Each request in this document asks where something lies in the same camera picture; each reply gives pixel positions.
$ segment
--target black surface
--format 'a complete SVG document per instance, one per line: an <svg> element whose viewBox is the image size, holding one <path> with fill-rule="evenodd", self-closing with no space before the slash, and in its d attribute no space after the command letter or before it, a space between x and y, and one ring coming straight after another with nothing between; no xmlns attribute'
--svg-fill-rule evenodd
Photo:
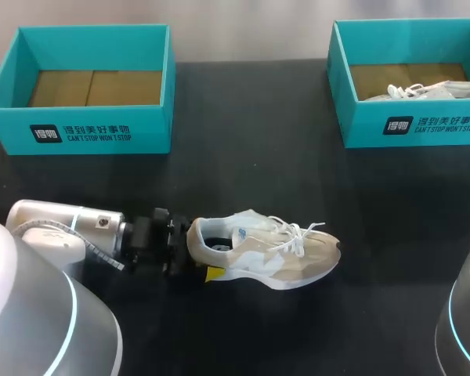
<svg viewBox="0 0 470 376"><path fill-rule="evenodd" d="M342 241L337 269L293 291L236 280L177 294L155 268L94 278L121 325L121 375L439 374L435 325L470 249L470 146L345 150L323 60L180 63L170 155L0 147L0 222L21 198L254 208L325 221Z"/></svg>

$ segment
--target white shoelace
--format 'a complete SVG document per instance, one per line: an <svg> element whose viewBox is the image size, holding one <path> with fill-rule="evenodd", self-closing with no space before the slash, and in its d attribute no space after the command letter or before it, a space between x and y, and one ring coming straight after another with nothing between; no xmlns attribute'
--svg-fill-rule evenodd
<svg viewBox="0 0 470 376"><path fill-rule="evenodd" d="M289 241L277 245L276 247L269 248L269 250L277 251L279 249L284 249L284 252L287 253L290 251L291 253L296 254L298 257L303 257L305 255L304 239L308 236L308 234L310 234L315 227L326 224L326 222L312 223L307 230L302 231L299 225L296 223L287 223L275 216L270 216L268 218L273 219L274 221L277 221L281 224L281 226L275 224L275 230L272 231L272 233L286 233L289 235L289 237L291 237Z"/></svg>
<svg viewBox="0 0 470 376"><path fill-rule="evenodd" d="M419 96L423 92L427 92L428 90L433 89L433 86L435 85L423 86L422 84L414 84L404 90L401 87L397 88L394 85L389 85L388 92L393 99L411 98L413 96Z"/></svg>

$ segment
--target teal shoe box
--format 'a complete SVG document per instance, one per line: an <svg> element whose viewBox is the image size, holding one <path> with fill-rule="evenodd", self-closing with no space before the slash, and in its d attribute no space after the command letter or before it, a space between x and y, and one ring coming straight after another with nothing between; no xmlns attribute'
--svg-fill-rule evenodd
<svg viewBox="0 0 470 376"><path fill-rule="evenodd" d="M157 104L29 107L43 71L161 71ZM169 26L20 27L0 66L0 141L11 155L168 153L174 94Z"/></svg>
<svg viewBox="0 0 470 376"><path fill-rule="evenodd" d="M434 63L470 81L470 19L335 22L327 76L345 147L470 144L470 99L358 99L351 66Z"/></svg>

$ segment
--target shoe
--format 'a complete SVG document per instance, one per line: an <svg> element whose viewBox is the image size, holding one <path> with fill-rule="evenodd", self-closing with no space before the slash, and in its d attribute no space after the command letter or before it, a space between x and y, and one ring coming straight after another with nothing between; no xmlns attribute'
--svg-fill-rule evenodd
<svg viewBox="0 0 470 376"><path fill-rule="evenodd" d="M338 264L338 239L314 230L323 224L312 223L304 230L247 210L225 218L195 219L186 239L195 261L224 269L214 280L247 277L287 290L319 280Z"/></svg>
<svg viewBox="0 0 470 376"><path fill-rule="evenodd" d="M373 100L392 100L392 99L460 99L470 98L470 82L467 81L443 81L430 86L414 84L409 88L397 88L389 85L388 94L374 96L366 99Z"/></svg>

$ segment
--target cardboard bottom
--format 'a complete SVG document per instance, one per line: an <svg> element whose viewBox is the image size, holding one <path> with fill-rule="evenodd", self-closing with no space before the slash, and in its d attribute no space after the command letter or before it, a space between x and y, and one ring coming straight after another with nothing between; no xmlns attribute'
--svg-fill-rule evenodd
<svg viewBox="0 0 470 376"><path fill-rule="evenodd" d="M161 70L41 70L28 106L158 105L161 83Z"/></svg>
<svg viewBox="0 0 470 376"><path fill-rule="evenodd" d="M350 66L358 100L387 94L388 85L408 88L442 81L468 81L461 64L389 64Z"/></svg>

